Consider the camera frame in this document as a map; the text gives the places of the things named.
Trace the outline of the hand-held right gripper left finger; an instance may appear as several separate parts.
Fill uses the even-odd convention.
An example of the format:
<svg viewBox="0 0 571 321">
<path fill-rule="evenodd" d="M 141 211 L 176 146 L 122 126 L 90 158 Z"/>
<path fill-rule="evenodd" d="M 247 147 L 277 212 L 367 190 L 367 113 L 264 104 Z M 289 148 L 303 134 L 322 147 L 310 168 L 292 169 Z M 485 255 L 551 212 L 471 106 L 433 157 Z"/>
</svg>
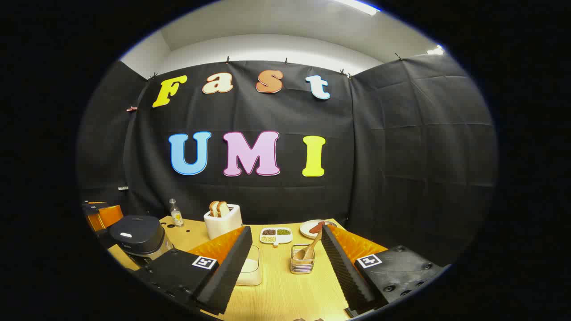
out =
<svg viewBox="0 0 571 321">
<path fill-rule="evenodd" d="M 187 308 L 223 314 L 251 245 L 251 228 L 244 226 L 191 251 L 169 250 L 134 276 Z"/>
</svg>

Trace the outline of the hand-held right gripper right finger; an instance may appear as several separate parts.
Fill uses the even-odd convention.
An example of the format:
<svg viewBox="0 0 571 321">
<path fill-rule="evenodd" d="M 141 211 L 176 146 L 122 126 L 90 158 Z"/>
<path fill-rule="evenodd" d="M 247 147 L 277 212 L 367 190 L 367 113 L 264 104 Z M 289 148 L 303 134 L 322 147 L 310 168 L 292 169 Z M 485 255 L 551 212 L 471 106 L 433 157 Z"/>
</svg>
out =
<svg viewBox="0 0 571 321">
<path fill-rule="evenodd" d="M 355 315 L 411 296 L 445 271 L 408 247 L 385 248 L 332 225 L 321 241 Z"/>
</svg>

